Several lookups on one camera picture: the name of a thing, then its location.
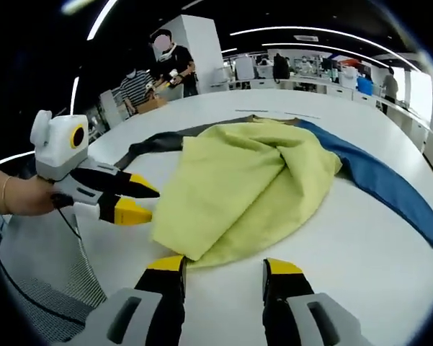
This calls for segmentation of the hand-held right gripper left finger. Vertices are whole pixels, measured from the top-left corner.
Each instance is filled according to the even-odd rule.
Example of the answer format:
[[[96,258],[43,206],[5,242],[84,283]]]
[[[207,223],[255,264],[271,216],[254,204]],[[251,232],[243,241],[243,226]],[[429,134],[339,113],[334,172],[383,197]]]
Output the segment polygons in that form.
[[[122,288],[90,313],[85,345],[178,345],[184,323],[186,258],[147,266],[134,288]]]

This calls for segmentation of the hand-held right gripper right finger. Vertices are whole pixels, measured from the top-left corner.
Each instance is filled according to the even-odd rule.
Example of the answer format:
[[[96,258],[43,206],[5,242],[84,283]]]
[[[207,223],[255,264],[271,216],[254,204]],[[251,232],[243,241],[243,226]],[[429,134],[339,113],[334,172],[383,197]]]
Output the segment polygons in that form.
[[[262,323],[268,345],[370,345],[359,320],[325,293],[313,291],[291,262],[263,261]]]

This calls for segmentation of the person's left hand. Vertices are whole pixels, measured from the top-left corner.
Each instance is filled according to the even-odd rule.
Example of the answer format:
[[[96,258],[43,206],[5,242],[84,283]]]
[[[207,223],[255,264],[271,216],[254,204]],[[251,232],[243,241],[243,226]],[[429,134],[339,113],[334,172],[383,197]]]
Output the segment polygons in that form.
[[[53,202],[60,194],[60,190],[38,176],[30,179],[12,177],[4,189],[4,203],[13,215],[41,216],[55,209]]]

